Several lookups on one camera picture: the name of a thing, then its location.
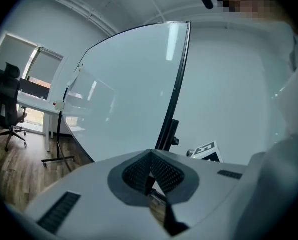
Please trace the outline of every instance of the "whiteboard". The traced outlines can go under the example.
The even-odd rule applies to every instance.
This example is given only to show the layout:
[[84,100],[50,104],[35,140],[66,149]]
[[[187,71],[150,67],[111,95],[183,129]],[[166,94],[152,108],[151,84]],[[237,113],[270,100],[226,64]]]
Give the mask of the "whiteboard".
[[143,26],[86,52],[65,97],[63,117],[95,162],[155,148],[189,27],[187,22]]

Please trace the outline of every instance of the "desk leg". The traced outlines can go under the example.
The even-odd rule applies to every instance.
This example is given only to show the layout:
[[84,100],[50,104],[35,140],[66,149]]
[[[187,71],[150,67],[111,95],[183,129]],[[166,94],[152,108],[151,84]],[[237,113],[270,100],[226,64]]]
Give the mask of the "desk leg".
[[50,152],[50,145],[49,145],[49,126],[50,126],[50,115],[44,114],[45,120],[45,149],[47,152]]
[[54,116],[51,114],[50,115],[50,132],[51,132],[51,139],[54,138]]

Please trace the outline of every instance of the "white control box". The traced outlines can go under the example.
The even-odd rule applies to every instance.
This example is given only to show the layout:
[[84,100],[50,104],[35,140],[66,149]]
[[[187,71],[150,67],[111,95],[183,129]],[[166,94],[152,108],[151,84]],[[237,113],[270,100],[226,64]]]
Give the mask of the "white control box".
[[197,147],[191,158],[219,163],[224,162],[216,141]]

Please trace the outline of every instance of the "office chair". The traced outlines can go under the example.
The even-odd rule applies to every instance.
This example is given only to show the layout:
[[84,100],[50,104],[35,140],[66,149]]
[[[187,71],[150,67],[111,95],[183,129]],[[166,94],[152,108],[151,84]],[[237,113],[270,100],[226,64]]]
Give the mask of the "office chair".
[[27,142],[17,133],[26,131],[23,129],[15,129],[16,125],[23,123],[25,120],[26,108],[22,107],[23,112],[17,111],[17,99],[20,89],[20,82],[17,78],[20,76],[20,70],[17,66],[6,63],[4,74],[0,74],[0,126],[8,131],[0,133],[0,136],[9,135],[4,150],[8,152],[8,144],[12,136],[24,141],[24,146],[27,147]]

